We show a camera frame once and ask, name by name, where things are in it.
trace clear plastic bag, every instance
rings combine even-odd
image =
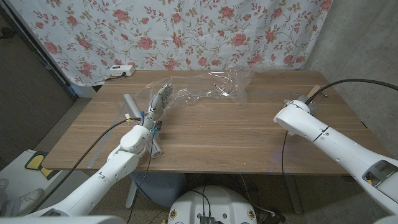
[[[192,105],[200,98],[229,98],[241,105],[247,102],[245,88],[249,85],[251,77],[252,73],[249,71],[235,70],[207,72],[191,77],[167,77],[148,84],[144,90],[133,94],[132,97],[138,102],[147,97],[145,101],[150,103],[165,83],[171,83],[173,93],[165,111]]]

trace white fabric backdrop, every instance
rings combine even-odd
[[[138,70],[301,69],[332,0],[12,1],[64,74],[100,85]]]

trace power strip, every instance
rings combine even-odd
[[[126,76],[132,76],[136,69],[132,65],[113,65],[109,71],[112,72],[112,76],[118,77],[126,72]]]

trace robotic arm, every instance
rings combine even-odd
[[[398,161],[372,152],[310,114],[299,101],[288,102],[274,118],[288,131],[308,139],[339,163],[384,209],[398,215]]]
[[[111,152],[106,164],[98,172],[61,202],[27,217],[88,215],[112,185],[137,167],[146,146],[150,146],[146,143],[153,138],[155,128],[161,123],[155,119],[164,112],[171,94],[172,84],[166,83],[153,97],[141,124],[135,125],[121,138],[120,145]]]

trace table top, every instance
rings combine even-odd
[[[203,71],[136,71],[132,77],[106,82],[51,150],[43,166],[71,169],[103,131],[124,119],[128,110],[123,106],[123,94],[145,93],[146,85],[162,78],[192,77],[201,73]],[[285,131],[272,119],[284,106],[284,99],[296,99],[307,95],[315,85],[327,84],[319,72],[256,73],[246,88],[246,104],[203,98],[194,105],[166,111],[159,132],[163,154],[151,160],[149,171],[281,174]],[[318,119],[364,147],[390,156],[334,89],[327,89],[326,93],[328,98],[318,103],[320,109],[315,115]],[[141,110],[146,110],[149,97],[135,100]],[[114,128],[77,169],[87,169],[100,152],[91,167],[99,169],[130,129],[127,123]],[[283,159],[285,173],[346,174],[300,136],[287,137]],[[136,170],[145,171],[148,160],[149,153],[146,153]]]

